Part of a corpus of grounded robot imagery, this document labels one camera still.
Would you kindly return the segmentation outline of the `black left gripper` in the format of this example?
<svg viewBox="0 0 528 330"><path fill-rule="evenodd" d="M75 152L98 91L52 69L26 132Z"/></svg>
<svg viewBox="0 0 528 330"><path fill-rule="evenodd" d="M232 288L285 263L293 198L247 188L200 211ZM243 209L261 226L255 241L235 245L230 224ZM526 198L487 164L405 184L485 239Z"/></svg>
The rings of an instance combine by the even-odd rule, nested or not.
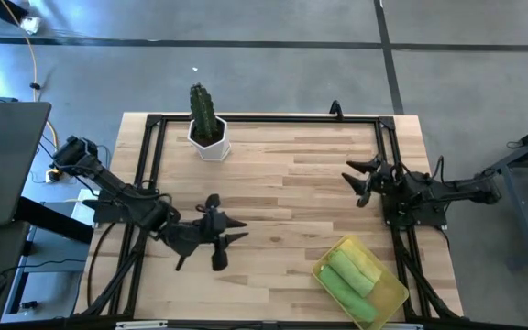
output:
<svg viewBox="0 0 528 330"><path fill-rule="evenodd" d="M225 224L228 228L247 226L246 223L237 221L230 217L227 217L225 213L220 212L218 210L218 207L220 206L220 204L221 202L220 202L220 197L218 194L215 193L215 194L209 195L203 206L203 216L219 213L224 216ZM212 255L212 267L214 271L224 270L228 265L226 246L229 246L233 242L248 235L247 232L237 233L237 234L228 234L228 235L225 235L225 237L223 237L222 234L220 234L219 237L213 241L210 241L210 242L202 241L203 243L211 243L214 245L214 254Z"/></svg>

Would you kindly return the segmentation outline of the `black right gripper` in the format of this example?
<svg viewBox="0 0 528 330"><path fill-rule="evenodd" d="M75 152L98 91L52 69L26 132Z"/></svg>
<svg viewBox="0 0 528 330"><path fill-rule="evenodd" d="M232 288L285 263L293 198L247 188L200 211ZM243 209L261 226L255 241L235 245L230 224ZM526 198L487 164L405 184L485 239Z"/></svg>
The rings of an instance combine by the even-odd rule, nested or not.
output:
<svg viewBox="0 0 528 330"><path fill-rule="evenodd" d="M357 207L364 207L369 203L372 193L381 193L380 183L382 173L393 173L397 171L400 174L400 168L396 164L389 164L382 156L377 155L371 161L360 162L348 160L346 164L352 169L367 174L367 179L361 180L347 173L341 176L346 180L357 196Z"/></svg>

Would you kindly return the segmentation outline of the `yellow microfiber towel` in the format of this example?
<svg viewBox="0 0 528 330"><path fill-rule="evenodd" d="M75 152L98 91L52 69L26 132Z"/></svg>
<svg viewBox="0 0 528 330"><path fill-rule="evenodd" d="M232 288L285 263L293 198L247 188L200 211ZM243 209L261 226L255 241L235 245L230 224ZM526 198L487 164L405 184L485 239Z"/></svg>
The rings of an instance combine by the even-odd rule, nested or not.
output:
<svg viewBox="0 0 528 330"><path fill-rule="evenodd" d="M357 248L357 246L352 241L344 241L338 247L338 249L342 251L346 257L359 269L359 271L371 282L376 283L380 279L382 270L375 265L368 255Z"/></svg>

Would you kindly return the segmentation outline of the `light green microfiber towel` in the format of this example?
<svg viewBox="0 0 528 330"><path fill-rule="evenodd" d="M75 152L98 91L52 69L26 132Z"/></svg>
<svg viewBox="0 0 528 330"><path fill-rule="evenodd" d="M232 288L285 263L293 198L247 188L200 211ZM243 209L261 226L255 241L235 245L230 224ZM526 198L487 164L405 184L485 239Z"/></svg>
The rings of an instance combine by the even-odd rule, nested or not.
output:
<svg viewBox="0 0 528 330"><path fill-rule="evenodd" d="M334 271L361 297L368 296L375 283L369 280L341 250L334 250L328 260Z"/></svg>

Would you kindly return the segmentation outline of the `dark green microfiber towel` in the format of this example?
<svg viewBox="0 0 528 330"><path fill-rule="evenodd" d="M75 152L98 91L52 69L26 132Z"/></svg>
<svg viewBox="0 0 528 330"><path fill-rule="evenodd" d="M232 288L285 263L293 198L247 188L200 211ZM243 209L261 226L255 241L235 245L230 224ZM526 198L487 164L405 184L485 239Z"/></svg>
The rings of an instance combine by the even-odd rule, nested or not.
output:
<svg viewBox="0 0 528 330"><path fill-rule="evenodd" d="M322 266L318 278L355 321L362 323L375 321L378 315L377 309L365 298L362 298L330 266Z"/></svg>

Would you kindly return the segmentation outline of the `yellow translucent plastic basket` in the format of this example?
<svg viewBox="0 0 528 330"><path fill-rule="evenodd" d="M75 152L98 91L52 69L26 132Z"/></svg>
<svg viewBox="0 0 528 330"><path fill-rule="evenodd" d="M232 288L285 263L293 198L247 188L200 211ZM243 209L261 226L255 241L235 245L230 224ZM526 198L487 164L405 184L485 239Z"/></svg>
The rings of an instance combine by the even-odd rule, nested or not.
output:
<svg viewBox="0 0 528 330"><path fill-rule="evenodd" d="M375 263L375 265L382 270L379 280L371 293L362 297L371 303L378 311L378 315L372 323L357 322L350 316L337 299L327 290L323 283L318 278L318 273L323 266L330 266L328 263L330 254L337 250L338 247L346 240L352 241L357 248L363 251ZM329 248L312 266L313 277L322 285L328 292L332 299L339 305L341 310L348 316L348 318L356 325L359 330L384 330L391 318L399 312L402 306L408 302L410 293L398 278L388 269L377 256L370 251L358 238L354 235L346 235L340 238L331 248Z"/></svg>

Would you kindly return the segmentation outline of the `white hexagonal plant pot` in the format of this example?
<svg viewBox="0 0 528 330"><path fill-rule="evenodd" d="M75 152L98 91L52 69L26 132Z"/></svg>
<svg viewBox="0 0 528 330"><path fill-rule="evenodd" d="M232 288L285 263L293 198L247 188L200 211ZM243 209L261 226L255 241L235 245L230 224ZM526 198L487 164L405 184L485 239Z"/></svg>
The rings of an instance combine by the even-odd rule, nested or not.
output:
<svg viewBox="0 0 528 330"><path fill-rule="evenodd" d="M216 117L216 120L217 124L220 126L221 137L217 137L215 142L208 146L203 146L194 137L196 129L195 120L192 120L189 125L187 139L195 146L200 157L205 161L223 161L231 150L228 134L228 123L219 116Z"/></svg>

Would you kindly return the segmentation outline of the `green cactus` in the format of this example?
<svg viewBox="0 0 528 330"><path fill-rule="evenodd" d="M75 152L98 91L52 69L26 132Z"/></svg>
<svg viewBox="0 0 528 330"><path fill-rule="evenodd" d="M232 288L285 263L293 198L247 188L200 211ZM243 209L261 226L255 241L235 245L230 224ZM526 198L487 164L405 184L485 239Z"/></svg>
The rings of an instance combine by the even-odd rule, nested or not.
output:
<svg viewBox="0 0 528 330"><path fill-rule="evenodd" d="M219 141L222 133L215 116L212 96L200 83L191 87L190 102L194 120L192 138L204 147Z"/></svg>

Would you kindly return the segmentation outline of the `black desk beam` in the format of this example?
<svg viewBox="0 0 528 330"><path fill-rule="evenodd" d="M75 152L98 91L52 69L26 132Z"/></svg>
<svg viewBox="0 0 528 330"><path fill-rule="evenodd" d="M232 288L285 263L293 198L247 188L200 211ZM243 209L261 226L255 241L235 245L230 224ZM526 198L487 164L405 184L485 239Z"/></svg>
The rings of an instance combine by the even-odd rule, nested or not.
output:
<svg viewBox="0 0 528 330"><path fill-rule="evenodd" d="M19 198L13 219L30 223L32 226L82 243L90 243L94 234L90 225L83 224L25 197Z"/></svg>

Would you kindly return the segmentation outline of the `grey desk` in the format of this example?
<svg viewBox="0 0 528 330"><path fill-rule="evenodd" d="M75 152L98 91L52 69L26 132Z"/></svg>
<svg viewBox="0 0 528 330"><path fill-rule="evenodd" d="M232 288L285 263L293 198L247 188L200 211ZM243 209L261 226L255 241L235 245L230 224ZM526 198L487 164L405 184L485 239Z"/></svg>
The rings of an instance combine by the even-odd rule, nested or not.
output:
<svg viewBox="0 0 528 330"><path fill-rule="evenodd" d="M0 103L0 226L13 219L50 110L47 102Z"/></svg>

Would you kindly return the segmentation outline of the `person's shoe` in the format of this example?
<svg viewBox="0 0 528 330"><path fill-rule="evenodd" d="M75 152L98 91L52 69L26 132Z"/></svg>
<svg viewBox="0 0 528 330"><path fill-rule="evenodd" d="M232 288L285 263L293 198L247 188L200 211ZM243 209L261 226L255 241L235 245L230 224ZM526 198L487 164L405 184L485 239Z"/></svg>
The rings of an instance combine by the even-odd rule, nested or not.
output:
<svg viewBox="0 0 528 330"><path fill-rule="evenodd" d="M41 25L41 18L37 16L25 16L20 21L20 27L29 35L38 33Z"/></svg>

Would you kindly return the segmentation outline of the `person's leg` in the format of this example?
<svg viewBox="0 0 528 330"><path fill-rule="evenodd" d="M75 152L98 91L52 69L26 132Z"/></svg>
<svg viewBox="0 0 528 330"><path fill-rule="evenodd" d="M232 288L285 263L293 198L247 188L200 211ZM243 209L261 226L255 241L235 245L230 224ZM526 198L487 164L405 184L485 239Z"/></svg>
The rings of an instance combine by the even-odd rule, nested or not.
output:
<svg viewBox="0 0 528 330"><path fill-rule="evenodd" d="M10 0L0 0L0 19L11 25L21 23L29 16L29 12Z"/></svg>

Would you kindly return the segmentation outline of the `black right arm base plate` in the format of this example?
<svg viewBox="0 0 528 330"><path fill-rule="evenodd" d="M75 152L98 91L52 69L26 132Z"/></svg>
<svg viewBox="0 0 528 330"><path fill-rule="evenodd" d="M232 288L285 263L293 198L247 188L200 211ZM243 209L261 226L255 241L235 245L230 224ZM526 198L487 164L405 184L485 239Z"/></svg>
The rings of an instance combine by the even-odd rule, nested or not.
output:
<svg viewBox="0 0 528 330"><path fill-rule="evenodd" d="M383 194L384 220L389 226L445 226L449 202L426 200L421 193Z"/></svg>

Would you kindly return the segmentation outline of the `black aluminium table frame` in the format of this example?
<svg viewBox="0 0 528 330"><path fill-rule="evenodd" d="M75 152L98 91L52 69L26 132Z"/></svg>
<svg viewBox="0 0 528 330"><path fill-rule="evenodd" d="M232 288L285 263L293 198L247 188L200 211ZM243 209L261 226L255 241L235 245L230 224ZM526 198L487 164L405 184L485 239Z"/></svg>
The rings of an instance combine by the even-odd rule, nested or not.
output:
<svg viewBox="0 0 528 330"><path fill-rule="evenodd" d="M163 135L146 132L147 115L123 116L111 169L125 182L155 177L186 219L216 193L242 222L227 250L226 269L199 247L183 265L164 244L149 241L139 285L121 297L136 319L169 321L343 322L346 313L313 276L313 266L345 235L357 236L385 266L396 267L380 198L356 205L346 183L350 162L388 152L427 172L429 160L414 115L227 115L231 149L221 162L202 160L188 140L186 115L170 115Z"/></svg>

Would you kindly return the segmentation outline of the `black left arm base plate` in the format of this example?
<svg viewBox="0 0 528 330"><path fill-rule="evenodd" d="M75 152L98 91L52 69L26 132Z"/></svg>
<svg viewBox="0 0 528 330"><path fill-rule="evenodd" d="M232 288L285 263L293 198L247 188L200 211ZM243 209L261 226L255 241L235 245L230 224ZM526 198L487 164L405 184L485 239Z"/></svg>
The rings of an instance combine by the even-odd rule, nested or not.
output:
<svg viewBox="0 0 528 330"><path fill-rule="evenodd" d="M155 206L155 200L136 191L101 190L97 199L85 199L82 203L94 210L95 223L135 224Z"/></svg>

